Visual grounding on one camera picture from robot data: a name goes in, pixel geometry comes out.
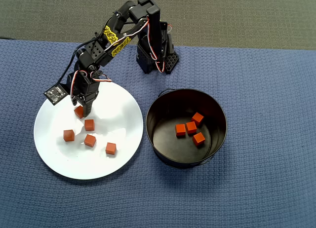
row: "pot handle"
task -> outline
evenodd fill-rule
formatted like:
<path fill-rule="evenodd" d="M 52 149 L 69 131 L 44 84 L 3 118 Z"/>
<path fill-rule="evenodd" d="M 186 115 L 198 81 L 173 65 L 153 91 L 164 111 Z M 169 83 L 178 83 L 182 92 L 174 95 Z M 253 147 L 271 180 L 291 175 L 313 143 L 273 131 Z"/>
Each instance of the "pot handle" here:
<path fill-rule="evenodd" d="M 205 164 L 205 163 L 208 163 L 211 159 L 213 159 L 213 157 L 214 157 L 214 155 L 211 156 L 209 159 L 207 159 L 207 160 L 201 162 L 199 165 L 203 165 L 203 164 Z"/>
<path fill-rule="evenodd" d="M 174 90 L 175 90 L 175 89 L 173 89 L 173 88 L 167 88 L 167 89 L 163 90 L 163 91 L 158 95 L 158 97 L 161 96 L 161 95 L 163 95 L 166 91 L 174 91 Z"/>

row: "white plate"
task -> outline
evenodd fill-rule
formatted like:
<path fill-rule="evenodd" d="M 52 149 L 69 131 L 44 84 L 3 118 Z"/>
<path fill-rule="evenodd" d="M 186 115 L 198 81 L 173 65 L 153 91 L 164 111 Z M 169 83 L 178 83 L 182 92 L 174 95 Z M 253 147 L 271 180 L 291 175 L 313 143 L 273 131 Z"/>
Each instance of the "white plate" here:
<path fill-rule="evenodd" d="M 79 119 L 70 96 L 53 106 L 46 100 L 34 125 L 34 141 L 42 160 L 57 173 L 80 180 L 109 175 L 124 166 L 136 152 L 143 135 L 143 117 L 133 96 L 115 83 L 102 82 L 91 113 Z M 95 131 L 84 129 L 84 120 L 94 119 Z M 65 142 L 64 130 L 75 132 L 75 141 Z M 83 142 L 96 137 L 93 148 Z M 115 143 L 115 155 L 105 153 L 107 142 Z"/>

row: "yellow sticker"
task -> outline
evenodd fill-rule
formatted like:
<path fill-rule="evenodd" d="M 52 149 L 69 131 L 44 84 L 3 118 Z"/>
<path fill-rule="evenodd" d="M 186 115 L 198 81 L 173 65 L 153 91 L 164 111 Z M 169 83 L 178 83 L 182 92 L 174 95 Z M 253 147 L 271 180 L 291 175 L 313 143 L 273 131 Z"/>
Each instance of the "yellow sticker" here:
<path fill-rule="evenodd" d="M 118 45 L 113 51 L 112 51 L 112 57 L 116 56 L 128 43 L 130 43 L 132 39 L 127 37 L 124 42 L 120 45 Z"/>
<path fill-rule="evenodd" d="M 113 33 L 108 26 L 105 26 L 103 33 L 107 36 L 107 38 L 111 44 L 113 44 L 115 41 L 118 40 L 117 35 L 115 35 L 115 33 Z"/>

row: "cable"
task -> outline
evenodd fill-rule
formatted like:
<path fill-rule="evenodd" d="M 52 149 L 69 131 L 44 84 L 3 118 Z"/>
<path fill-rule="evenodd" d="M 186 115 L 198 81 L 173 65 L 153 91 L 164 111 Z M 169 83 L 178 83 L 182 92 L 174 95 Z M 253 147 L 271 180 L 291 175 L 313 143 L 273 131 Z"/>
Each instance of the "cable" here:
<path fill-rule="evenodd" d="M 102 33 L 104 32 L 104 28 L 105 28 L 105 26 L 107 25 L 107 23 L 109 22 L 110 19 L 111 19 L 111 17 L 109 17 L 109 18 L 107 19 L 107 21 L 104 23 L 103 28 L 102 28 L 102 31 L 101 31 L 101 33 L 100 33 L 100 35 L 99 35 L 99 38 L 101 37 Z"/>
<path fill-rule="evenodd" d="M 61 82 L 61 80 L 62 80 L 63 77 L 65 76 L 66 72 L 67 72 L 68 69 L 70 68 L 70 66 L 71 66 L 71 64 L 73 63 L 73 60 L 74 60 L 74 58 L 75 58 L 75 56 L 76 56 L 76 53 L 77 53 L 77 51 L 79 50 L 79 48 L 81 48 L 81 47 L 83 47 L 84 45 L 89 44 L 89 43 L 91 43 L 91 42 L 93 42 L 93 41 L 96 41 L 98 38 L 100 38 L 100 36 L 102 35 L 102 33 L 103 33 L 103 31 L 104 31 L 105 26 L 107 25 L 107 23 L 108 23 L 109 20 L 110 20 L 110 18 L 111 18 L 111 17 L 109 17 L 109 18 L 107 19 L 107 21 L 104 23 L 102 32 L 100 33 L 99 37 L 93 38 L 93 39 L 91 39 L 91 40 L 89 40 L 89 41 L 87 41 L 87 42 L 85 42 L 85 43 L 79 45 L 79 46 L 74 50 L 74 53 L 73 53 L 73 55 L 72 55 L 72 57 L 71 57 L 71 60 L 70 60 L 70 63 L 69 63 L 69 65 L 67 66 L 67 68 L 65 69 L 64 73 L 63 73 L 63 74 L 61 75 L 61 77 L 59 78 L 58 82 L 55 84 L 56 86 Z"/>
<path fill-rule="evenodd" d="M 170 33 L 170 32 L 171 32 L 171 30 L 172 30 L 172 25 L 171 25 L 171 24 L 168 24 L 168 26 L 170 27 L 170 30 L 169 30 L 169 31 L 167 31 L 167 33 Z"/>
<path fill-rule="evenodd" d="M 65 69 L 65 71 L 63 72 L 63 74 L 62 74 L 61 77 L 59 78 L 58 82 L 55 84 L 55 86 L 57 86 L 57 85 L 61 82 L 61 80 L 63 79 L 63 77 L 65 76 L 66 72 L 68 71 L 68 69 L 70 68 L 71 64 L 73 63 L 73 60 L 74 60 L 74 58 L 75 58 L 75 56 L 76 56 L 77 51 L 78 51 L 81 47 L 83 47 L 84 45 L 89 44 L 89 43 L 91 43 L 91 42 L 94 42 L 94 41 L 96 41 L 97 39 L 98 39 L 98 38 L 93 38 L 93 39 L 91 39 L 91 40 L 89 40 L 89 41 L 87 41 L 87 42 L 85 42 L 85 43 L 82 43 L 82 44 L 80 44 L 80 45 L 77 46 L 77 48 L 76 48 L 76 49 L 74 50 L 74 52 L 73 52 L 73 55 L 72 55 L 72 57 L 71 57 L 71 60 L 70 60 L 70 62 L 69 62 L 69 64 L 68 64 L 67 68 Z"/>
<path fill-rule="evenodd" d="M 106 76 L 105 74 L 102 74 L 102 76 L 105 76 L 107 79 L 96 79 L 92 77 L 93 72 L 90 73 L 90 78 L 95 80 L 95 81 L 99 81 L 99 82 L 112 82 L 111 79 L 108 78 L 108 76 Z"/>
<path fill-rule="evenodd" d="M 83 72 L 83 73 L 85 73 L 85 76 L 88 76 L 88 73 L 85 70 L 77 70 L 77 71 L 75 71 L 73 80 L 71 82 L 71 87 L 70 87 L 70 98 L 71 99 L 73 98 L 74 84 L 75 84 L 75 79 L 76 79 L 76 76 L 77 76 L 78 72 Z"/>
<path fill-rule="evenodd" d="M 165 63 L 163 62 L 163 65 L 162 65 L 162 70 L 160 69 L 160 67 L 158 66 L 158 63 L 157 62 L 157 56 L 154 52 L 154 49 L 152 48 L 152 46 L 150 45 L 150 24 L 149 24 L 149 18 L 147 17 L 147 22 L 148 22 L 148 29 L 147 29 L 147 39 L 148 39 L 148 45 L 149 45 L 149 48 L 151 50 L 151 52 L 153 53 L 150 53 L 150 56 L 152 57 L 152 59 L 155 61 L 155 64 L 156 64 L 156 67 L 158 69 L 159 72 L 163 73 L 164 72 L 164 65 Z"/>

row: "table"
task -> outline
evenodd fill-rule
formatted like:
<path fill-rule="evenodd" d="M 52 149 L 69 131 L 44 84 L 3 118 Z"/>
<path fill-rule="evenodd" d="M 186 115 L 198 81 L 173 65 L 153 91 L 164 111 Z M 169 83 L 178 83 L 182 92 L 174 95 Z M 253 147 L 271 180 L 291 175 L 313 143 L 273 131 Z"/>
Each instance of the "table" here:
<path fill-rule="evenodd" d="M 49 169 L 33 140 L 42 93 L 77 45 L 0 41 L 0 227 L 316 227 L 316 51 L 182 46 L 167 76 L 143 74 L 127 46 L 103 70 L 144 117 L 166 88 L 202 90 L 226 113 L 226 141 L 180 170 L 144 130 L 123 168 L 78 181 Z"/>

